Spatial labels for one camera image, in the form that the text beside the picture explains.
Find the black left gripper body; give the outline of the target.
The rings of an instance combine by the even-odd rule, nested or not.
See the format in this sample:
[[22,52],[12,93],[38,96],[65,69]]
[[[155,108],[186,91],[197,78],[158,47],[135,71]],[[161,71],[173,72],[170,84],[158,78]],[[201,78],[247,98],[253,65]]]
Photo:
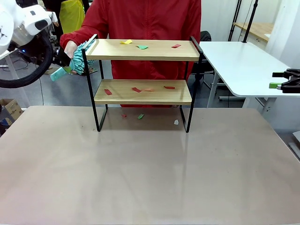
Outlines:
[[53,64],[61,67],[68,67],[70,65],[70,58],[61,47],[56,48],[53,52]]

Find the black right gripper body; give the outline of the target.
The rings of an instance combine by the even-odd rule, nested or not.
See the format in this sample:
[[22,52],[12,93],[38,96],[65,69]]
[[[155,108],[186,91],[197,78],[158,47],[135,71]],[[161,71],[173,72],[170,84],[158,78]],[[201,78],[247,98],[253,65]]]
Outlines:
[[281,84],[283,93],[299,93],[300,92],[300,70],[287,69],[283,73],[283,77],[288,81]]

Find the person's right hand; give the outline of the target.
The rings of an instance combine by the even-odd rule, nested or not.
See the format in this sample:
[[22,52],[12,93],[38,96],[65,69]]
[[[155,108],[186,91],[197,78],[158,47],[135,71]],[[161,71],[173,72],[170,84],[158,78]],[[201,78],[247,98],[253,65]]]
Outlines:
[[74,53],[77,50],[78,46],[76,45],[76,43],[72,40],[68,41],[65,49],[64,49],[64,53],[69,57],[69,58],[73,58],[74,57]]

